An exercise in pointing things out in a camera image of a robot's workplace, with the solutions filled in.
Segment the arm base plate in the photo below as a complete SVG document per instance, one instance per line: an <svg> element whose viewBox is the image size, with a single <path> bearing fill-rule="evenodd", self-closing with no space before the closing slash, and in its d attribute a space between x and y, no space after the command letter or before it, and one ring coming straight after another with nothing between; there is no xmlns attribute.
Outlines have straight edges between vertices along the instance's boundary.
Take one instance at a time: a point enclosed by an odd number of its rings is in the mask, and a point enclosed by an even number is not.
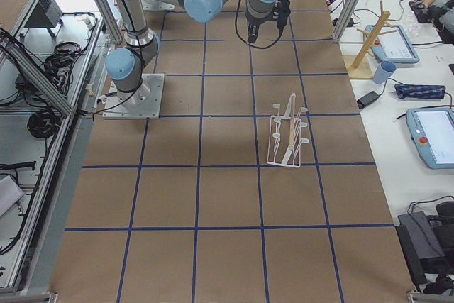
<svg viewBox="0 0 454 303"><path fill-rule="evenodd" d="M143 10L148 12L173 11L175 9L172 4L157 0L141 0L141 4Z"/></svg>
<svg viewBox="0 0 454 303"><path fill-rule="evenodd" d="M142 74L141 87L123 103L129 94L118 92L111 81L109 91L116 94L104 101L108 109L101 113L102 116L105 119L158 119L164 83L163 73Z"/></svg>

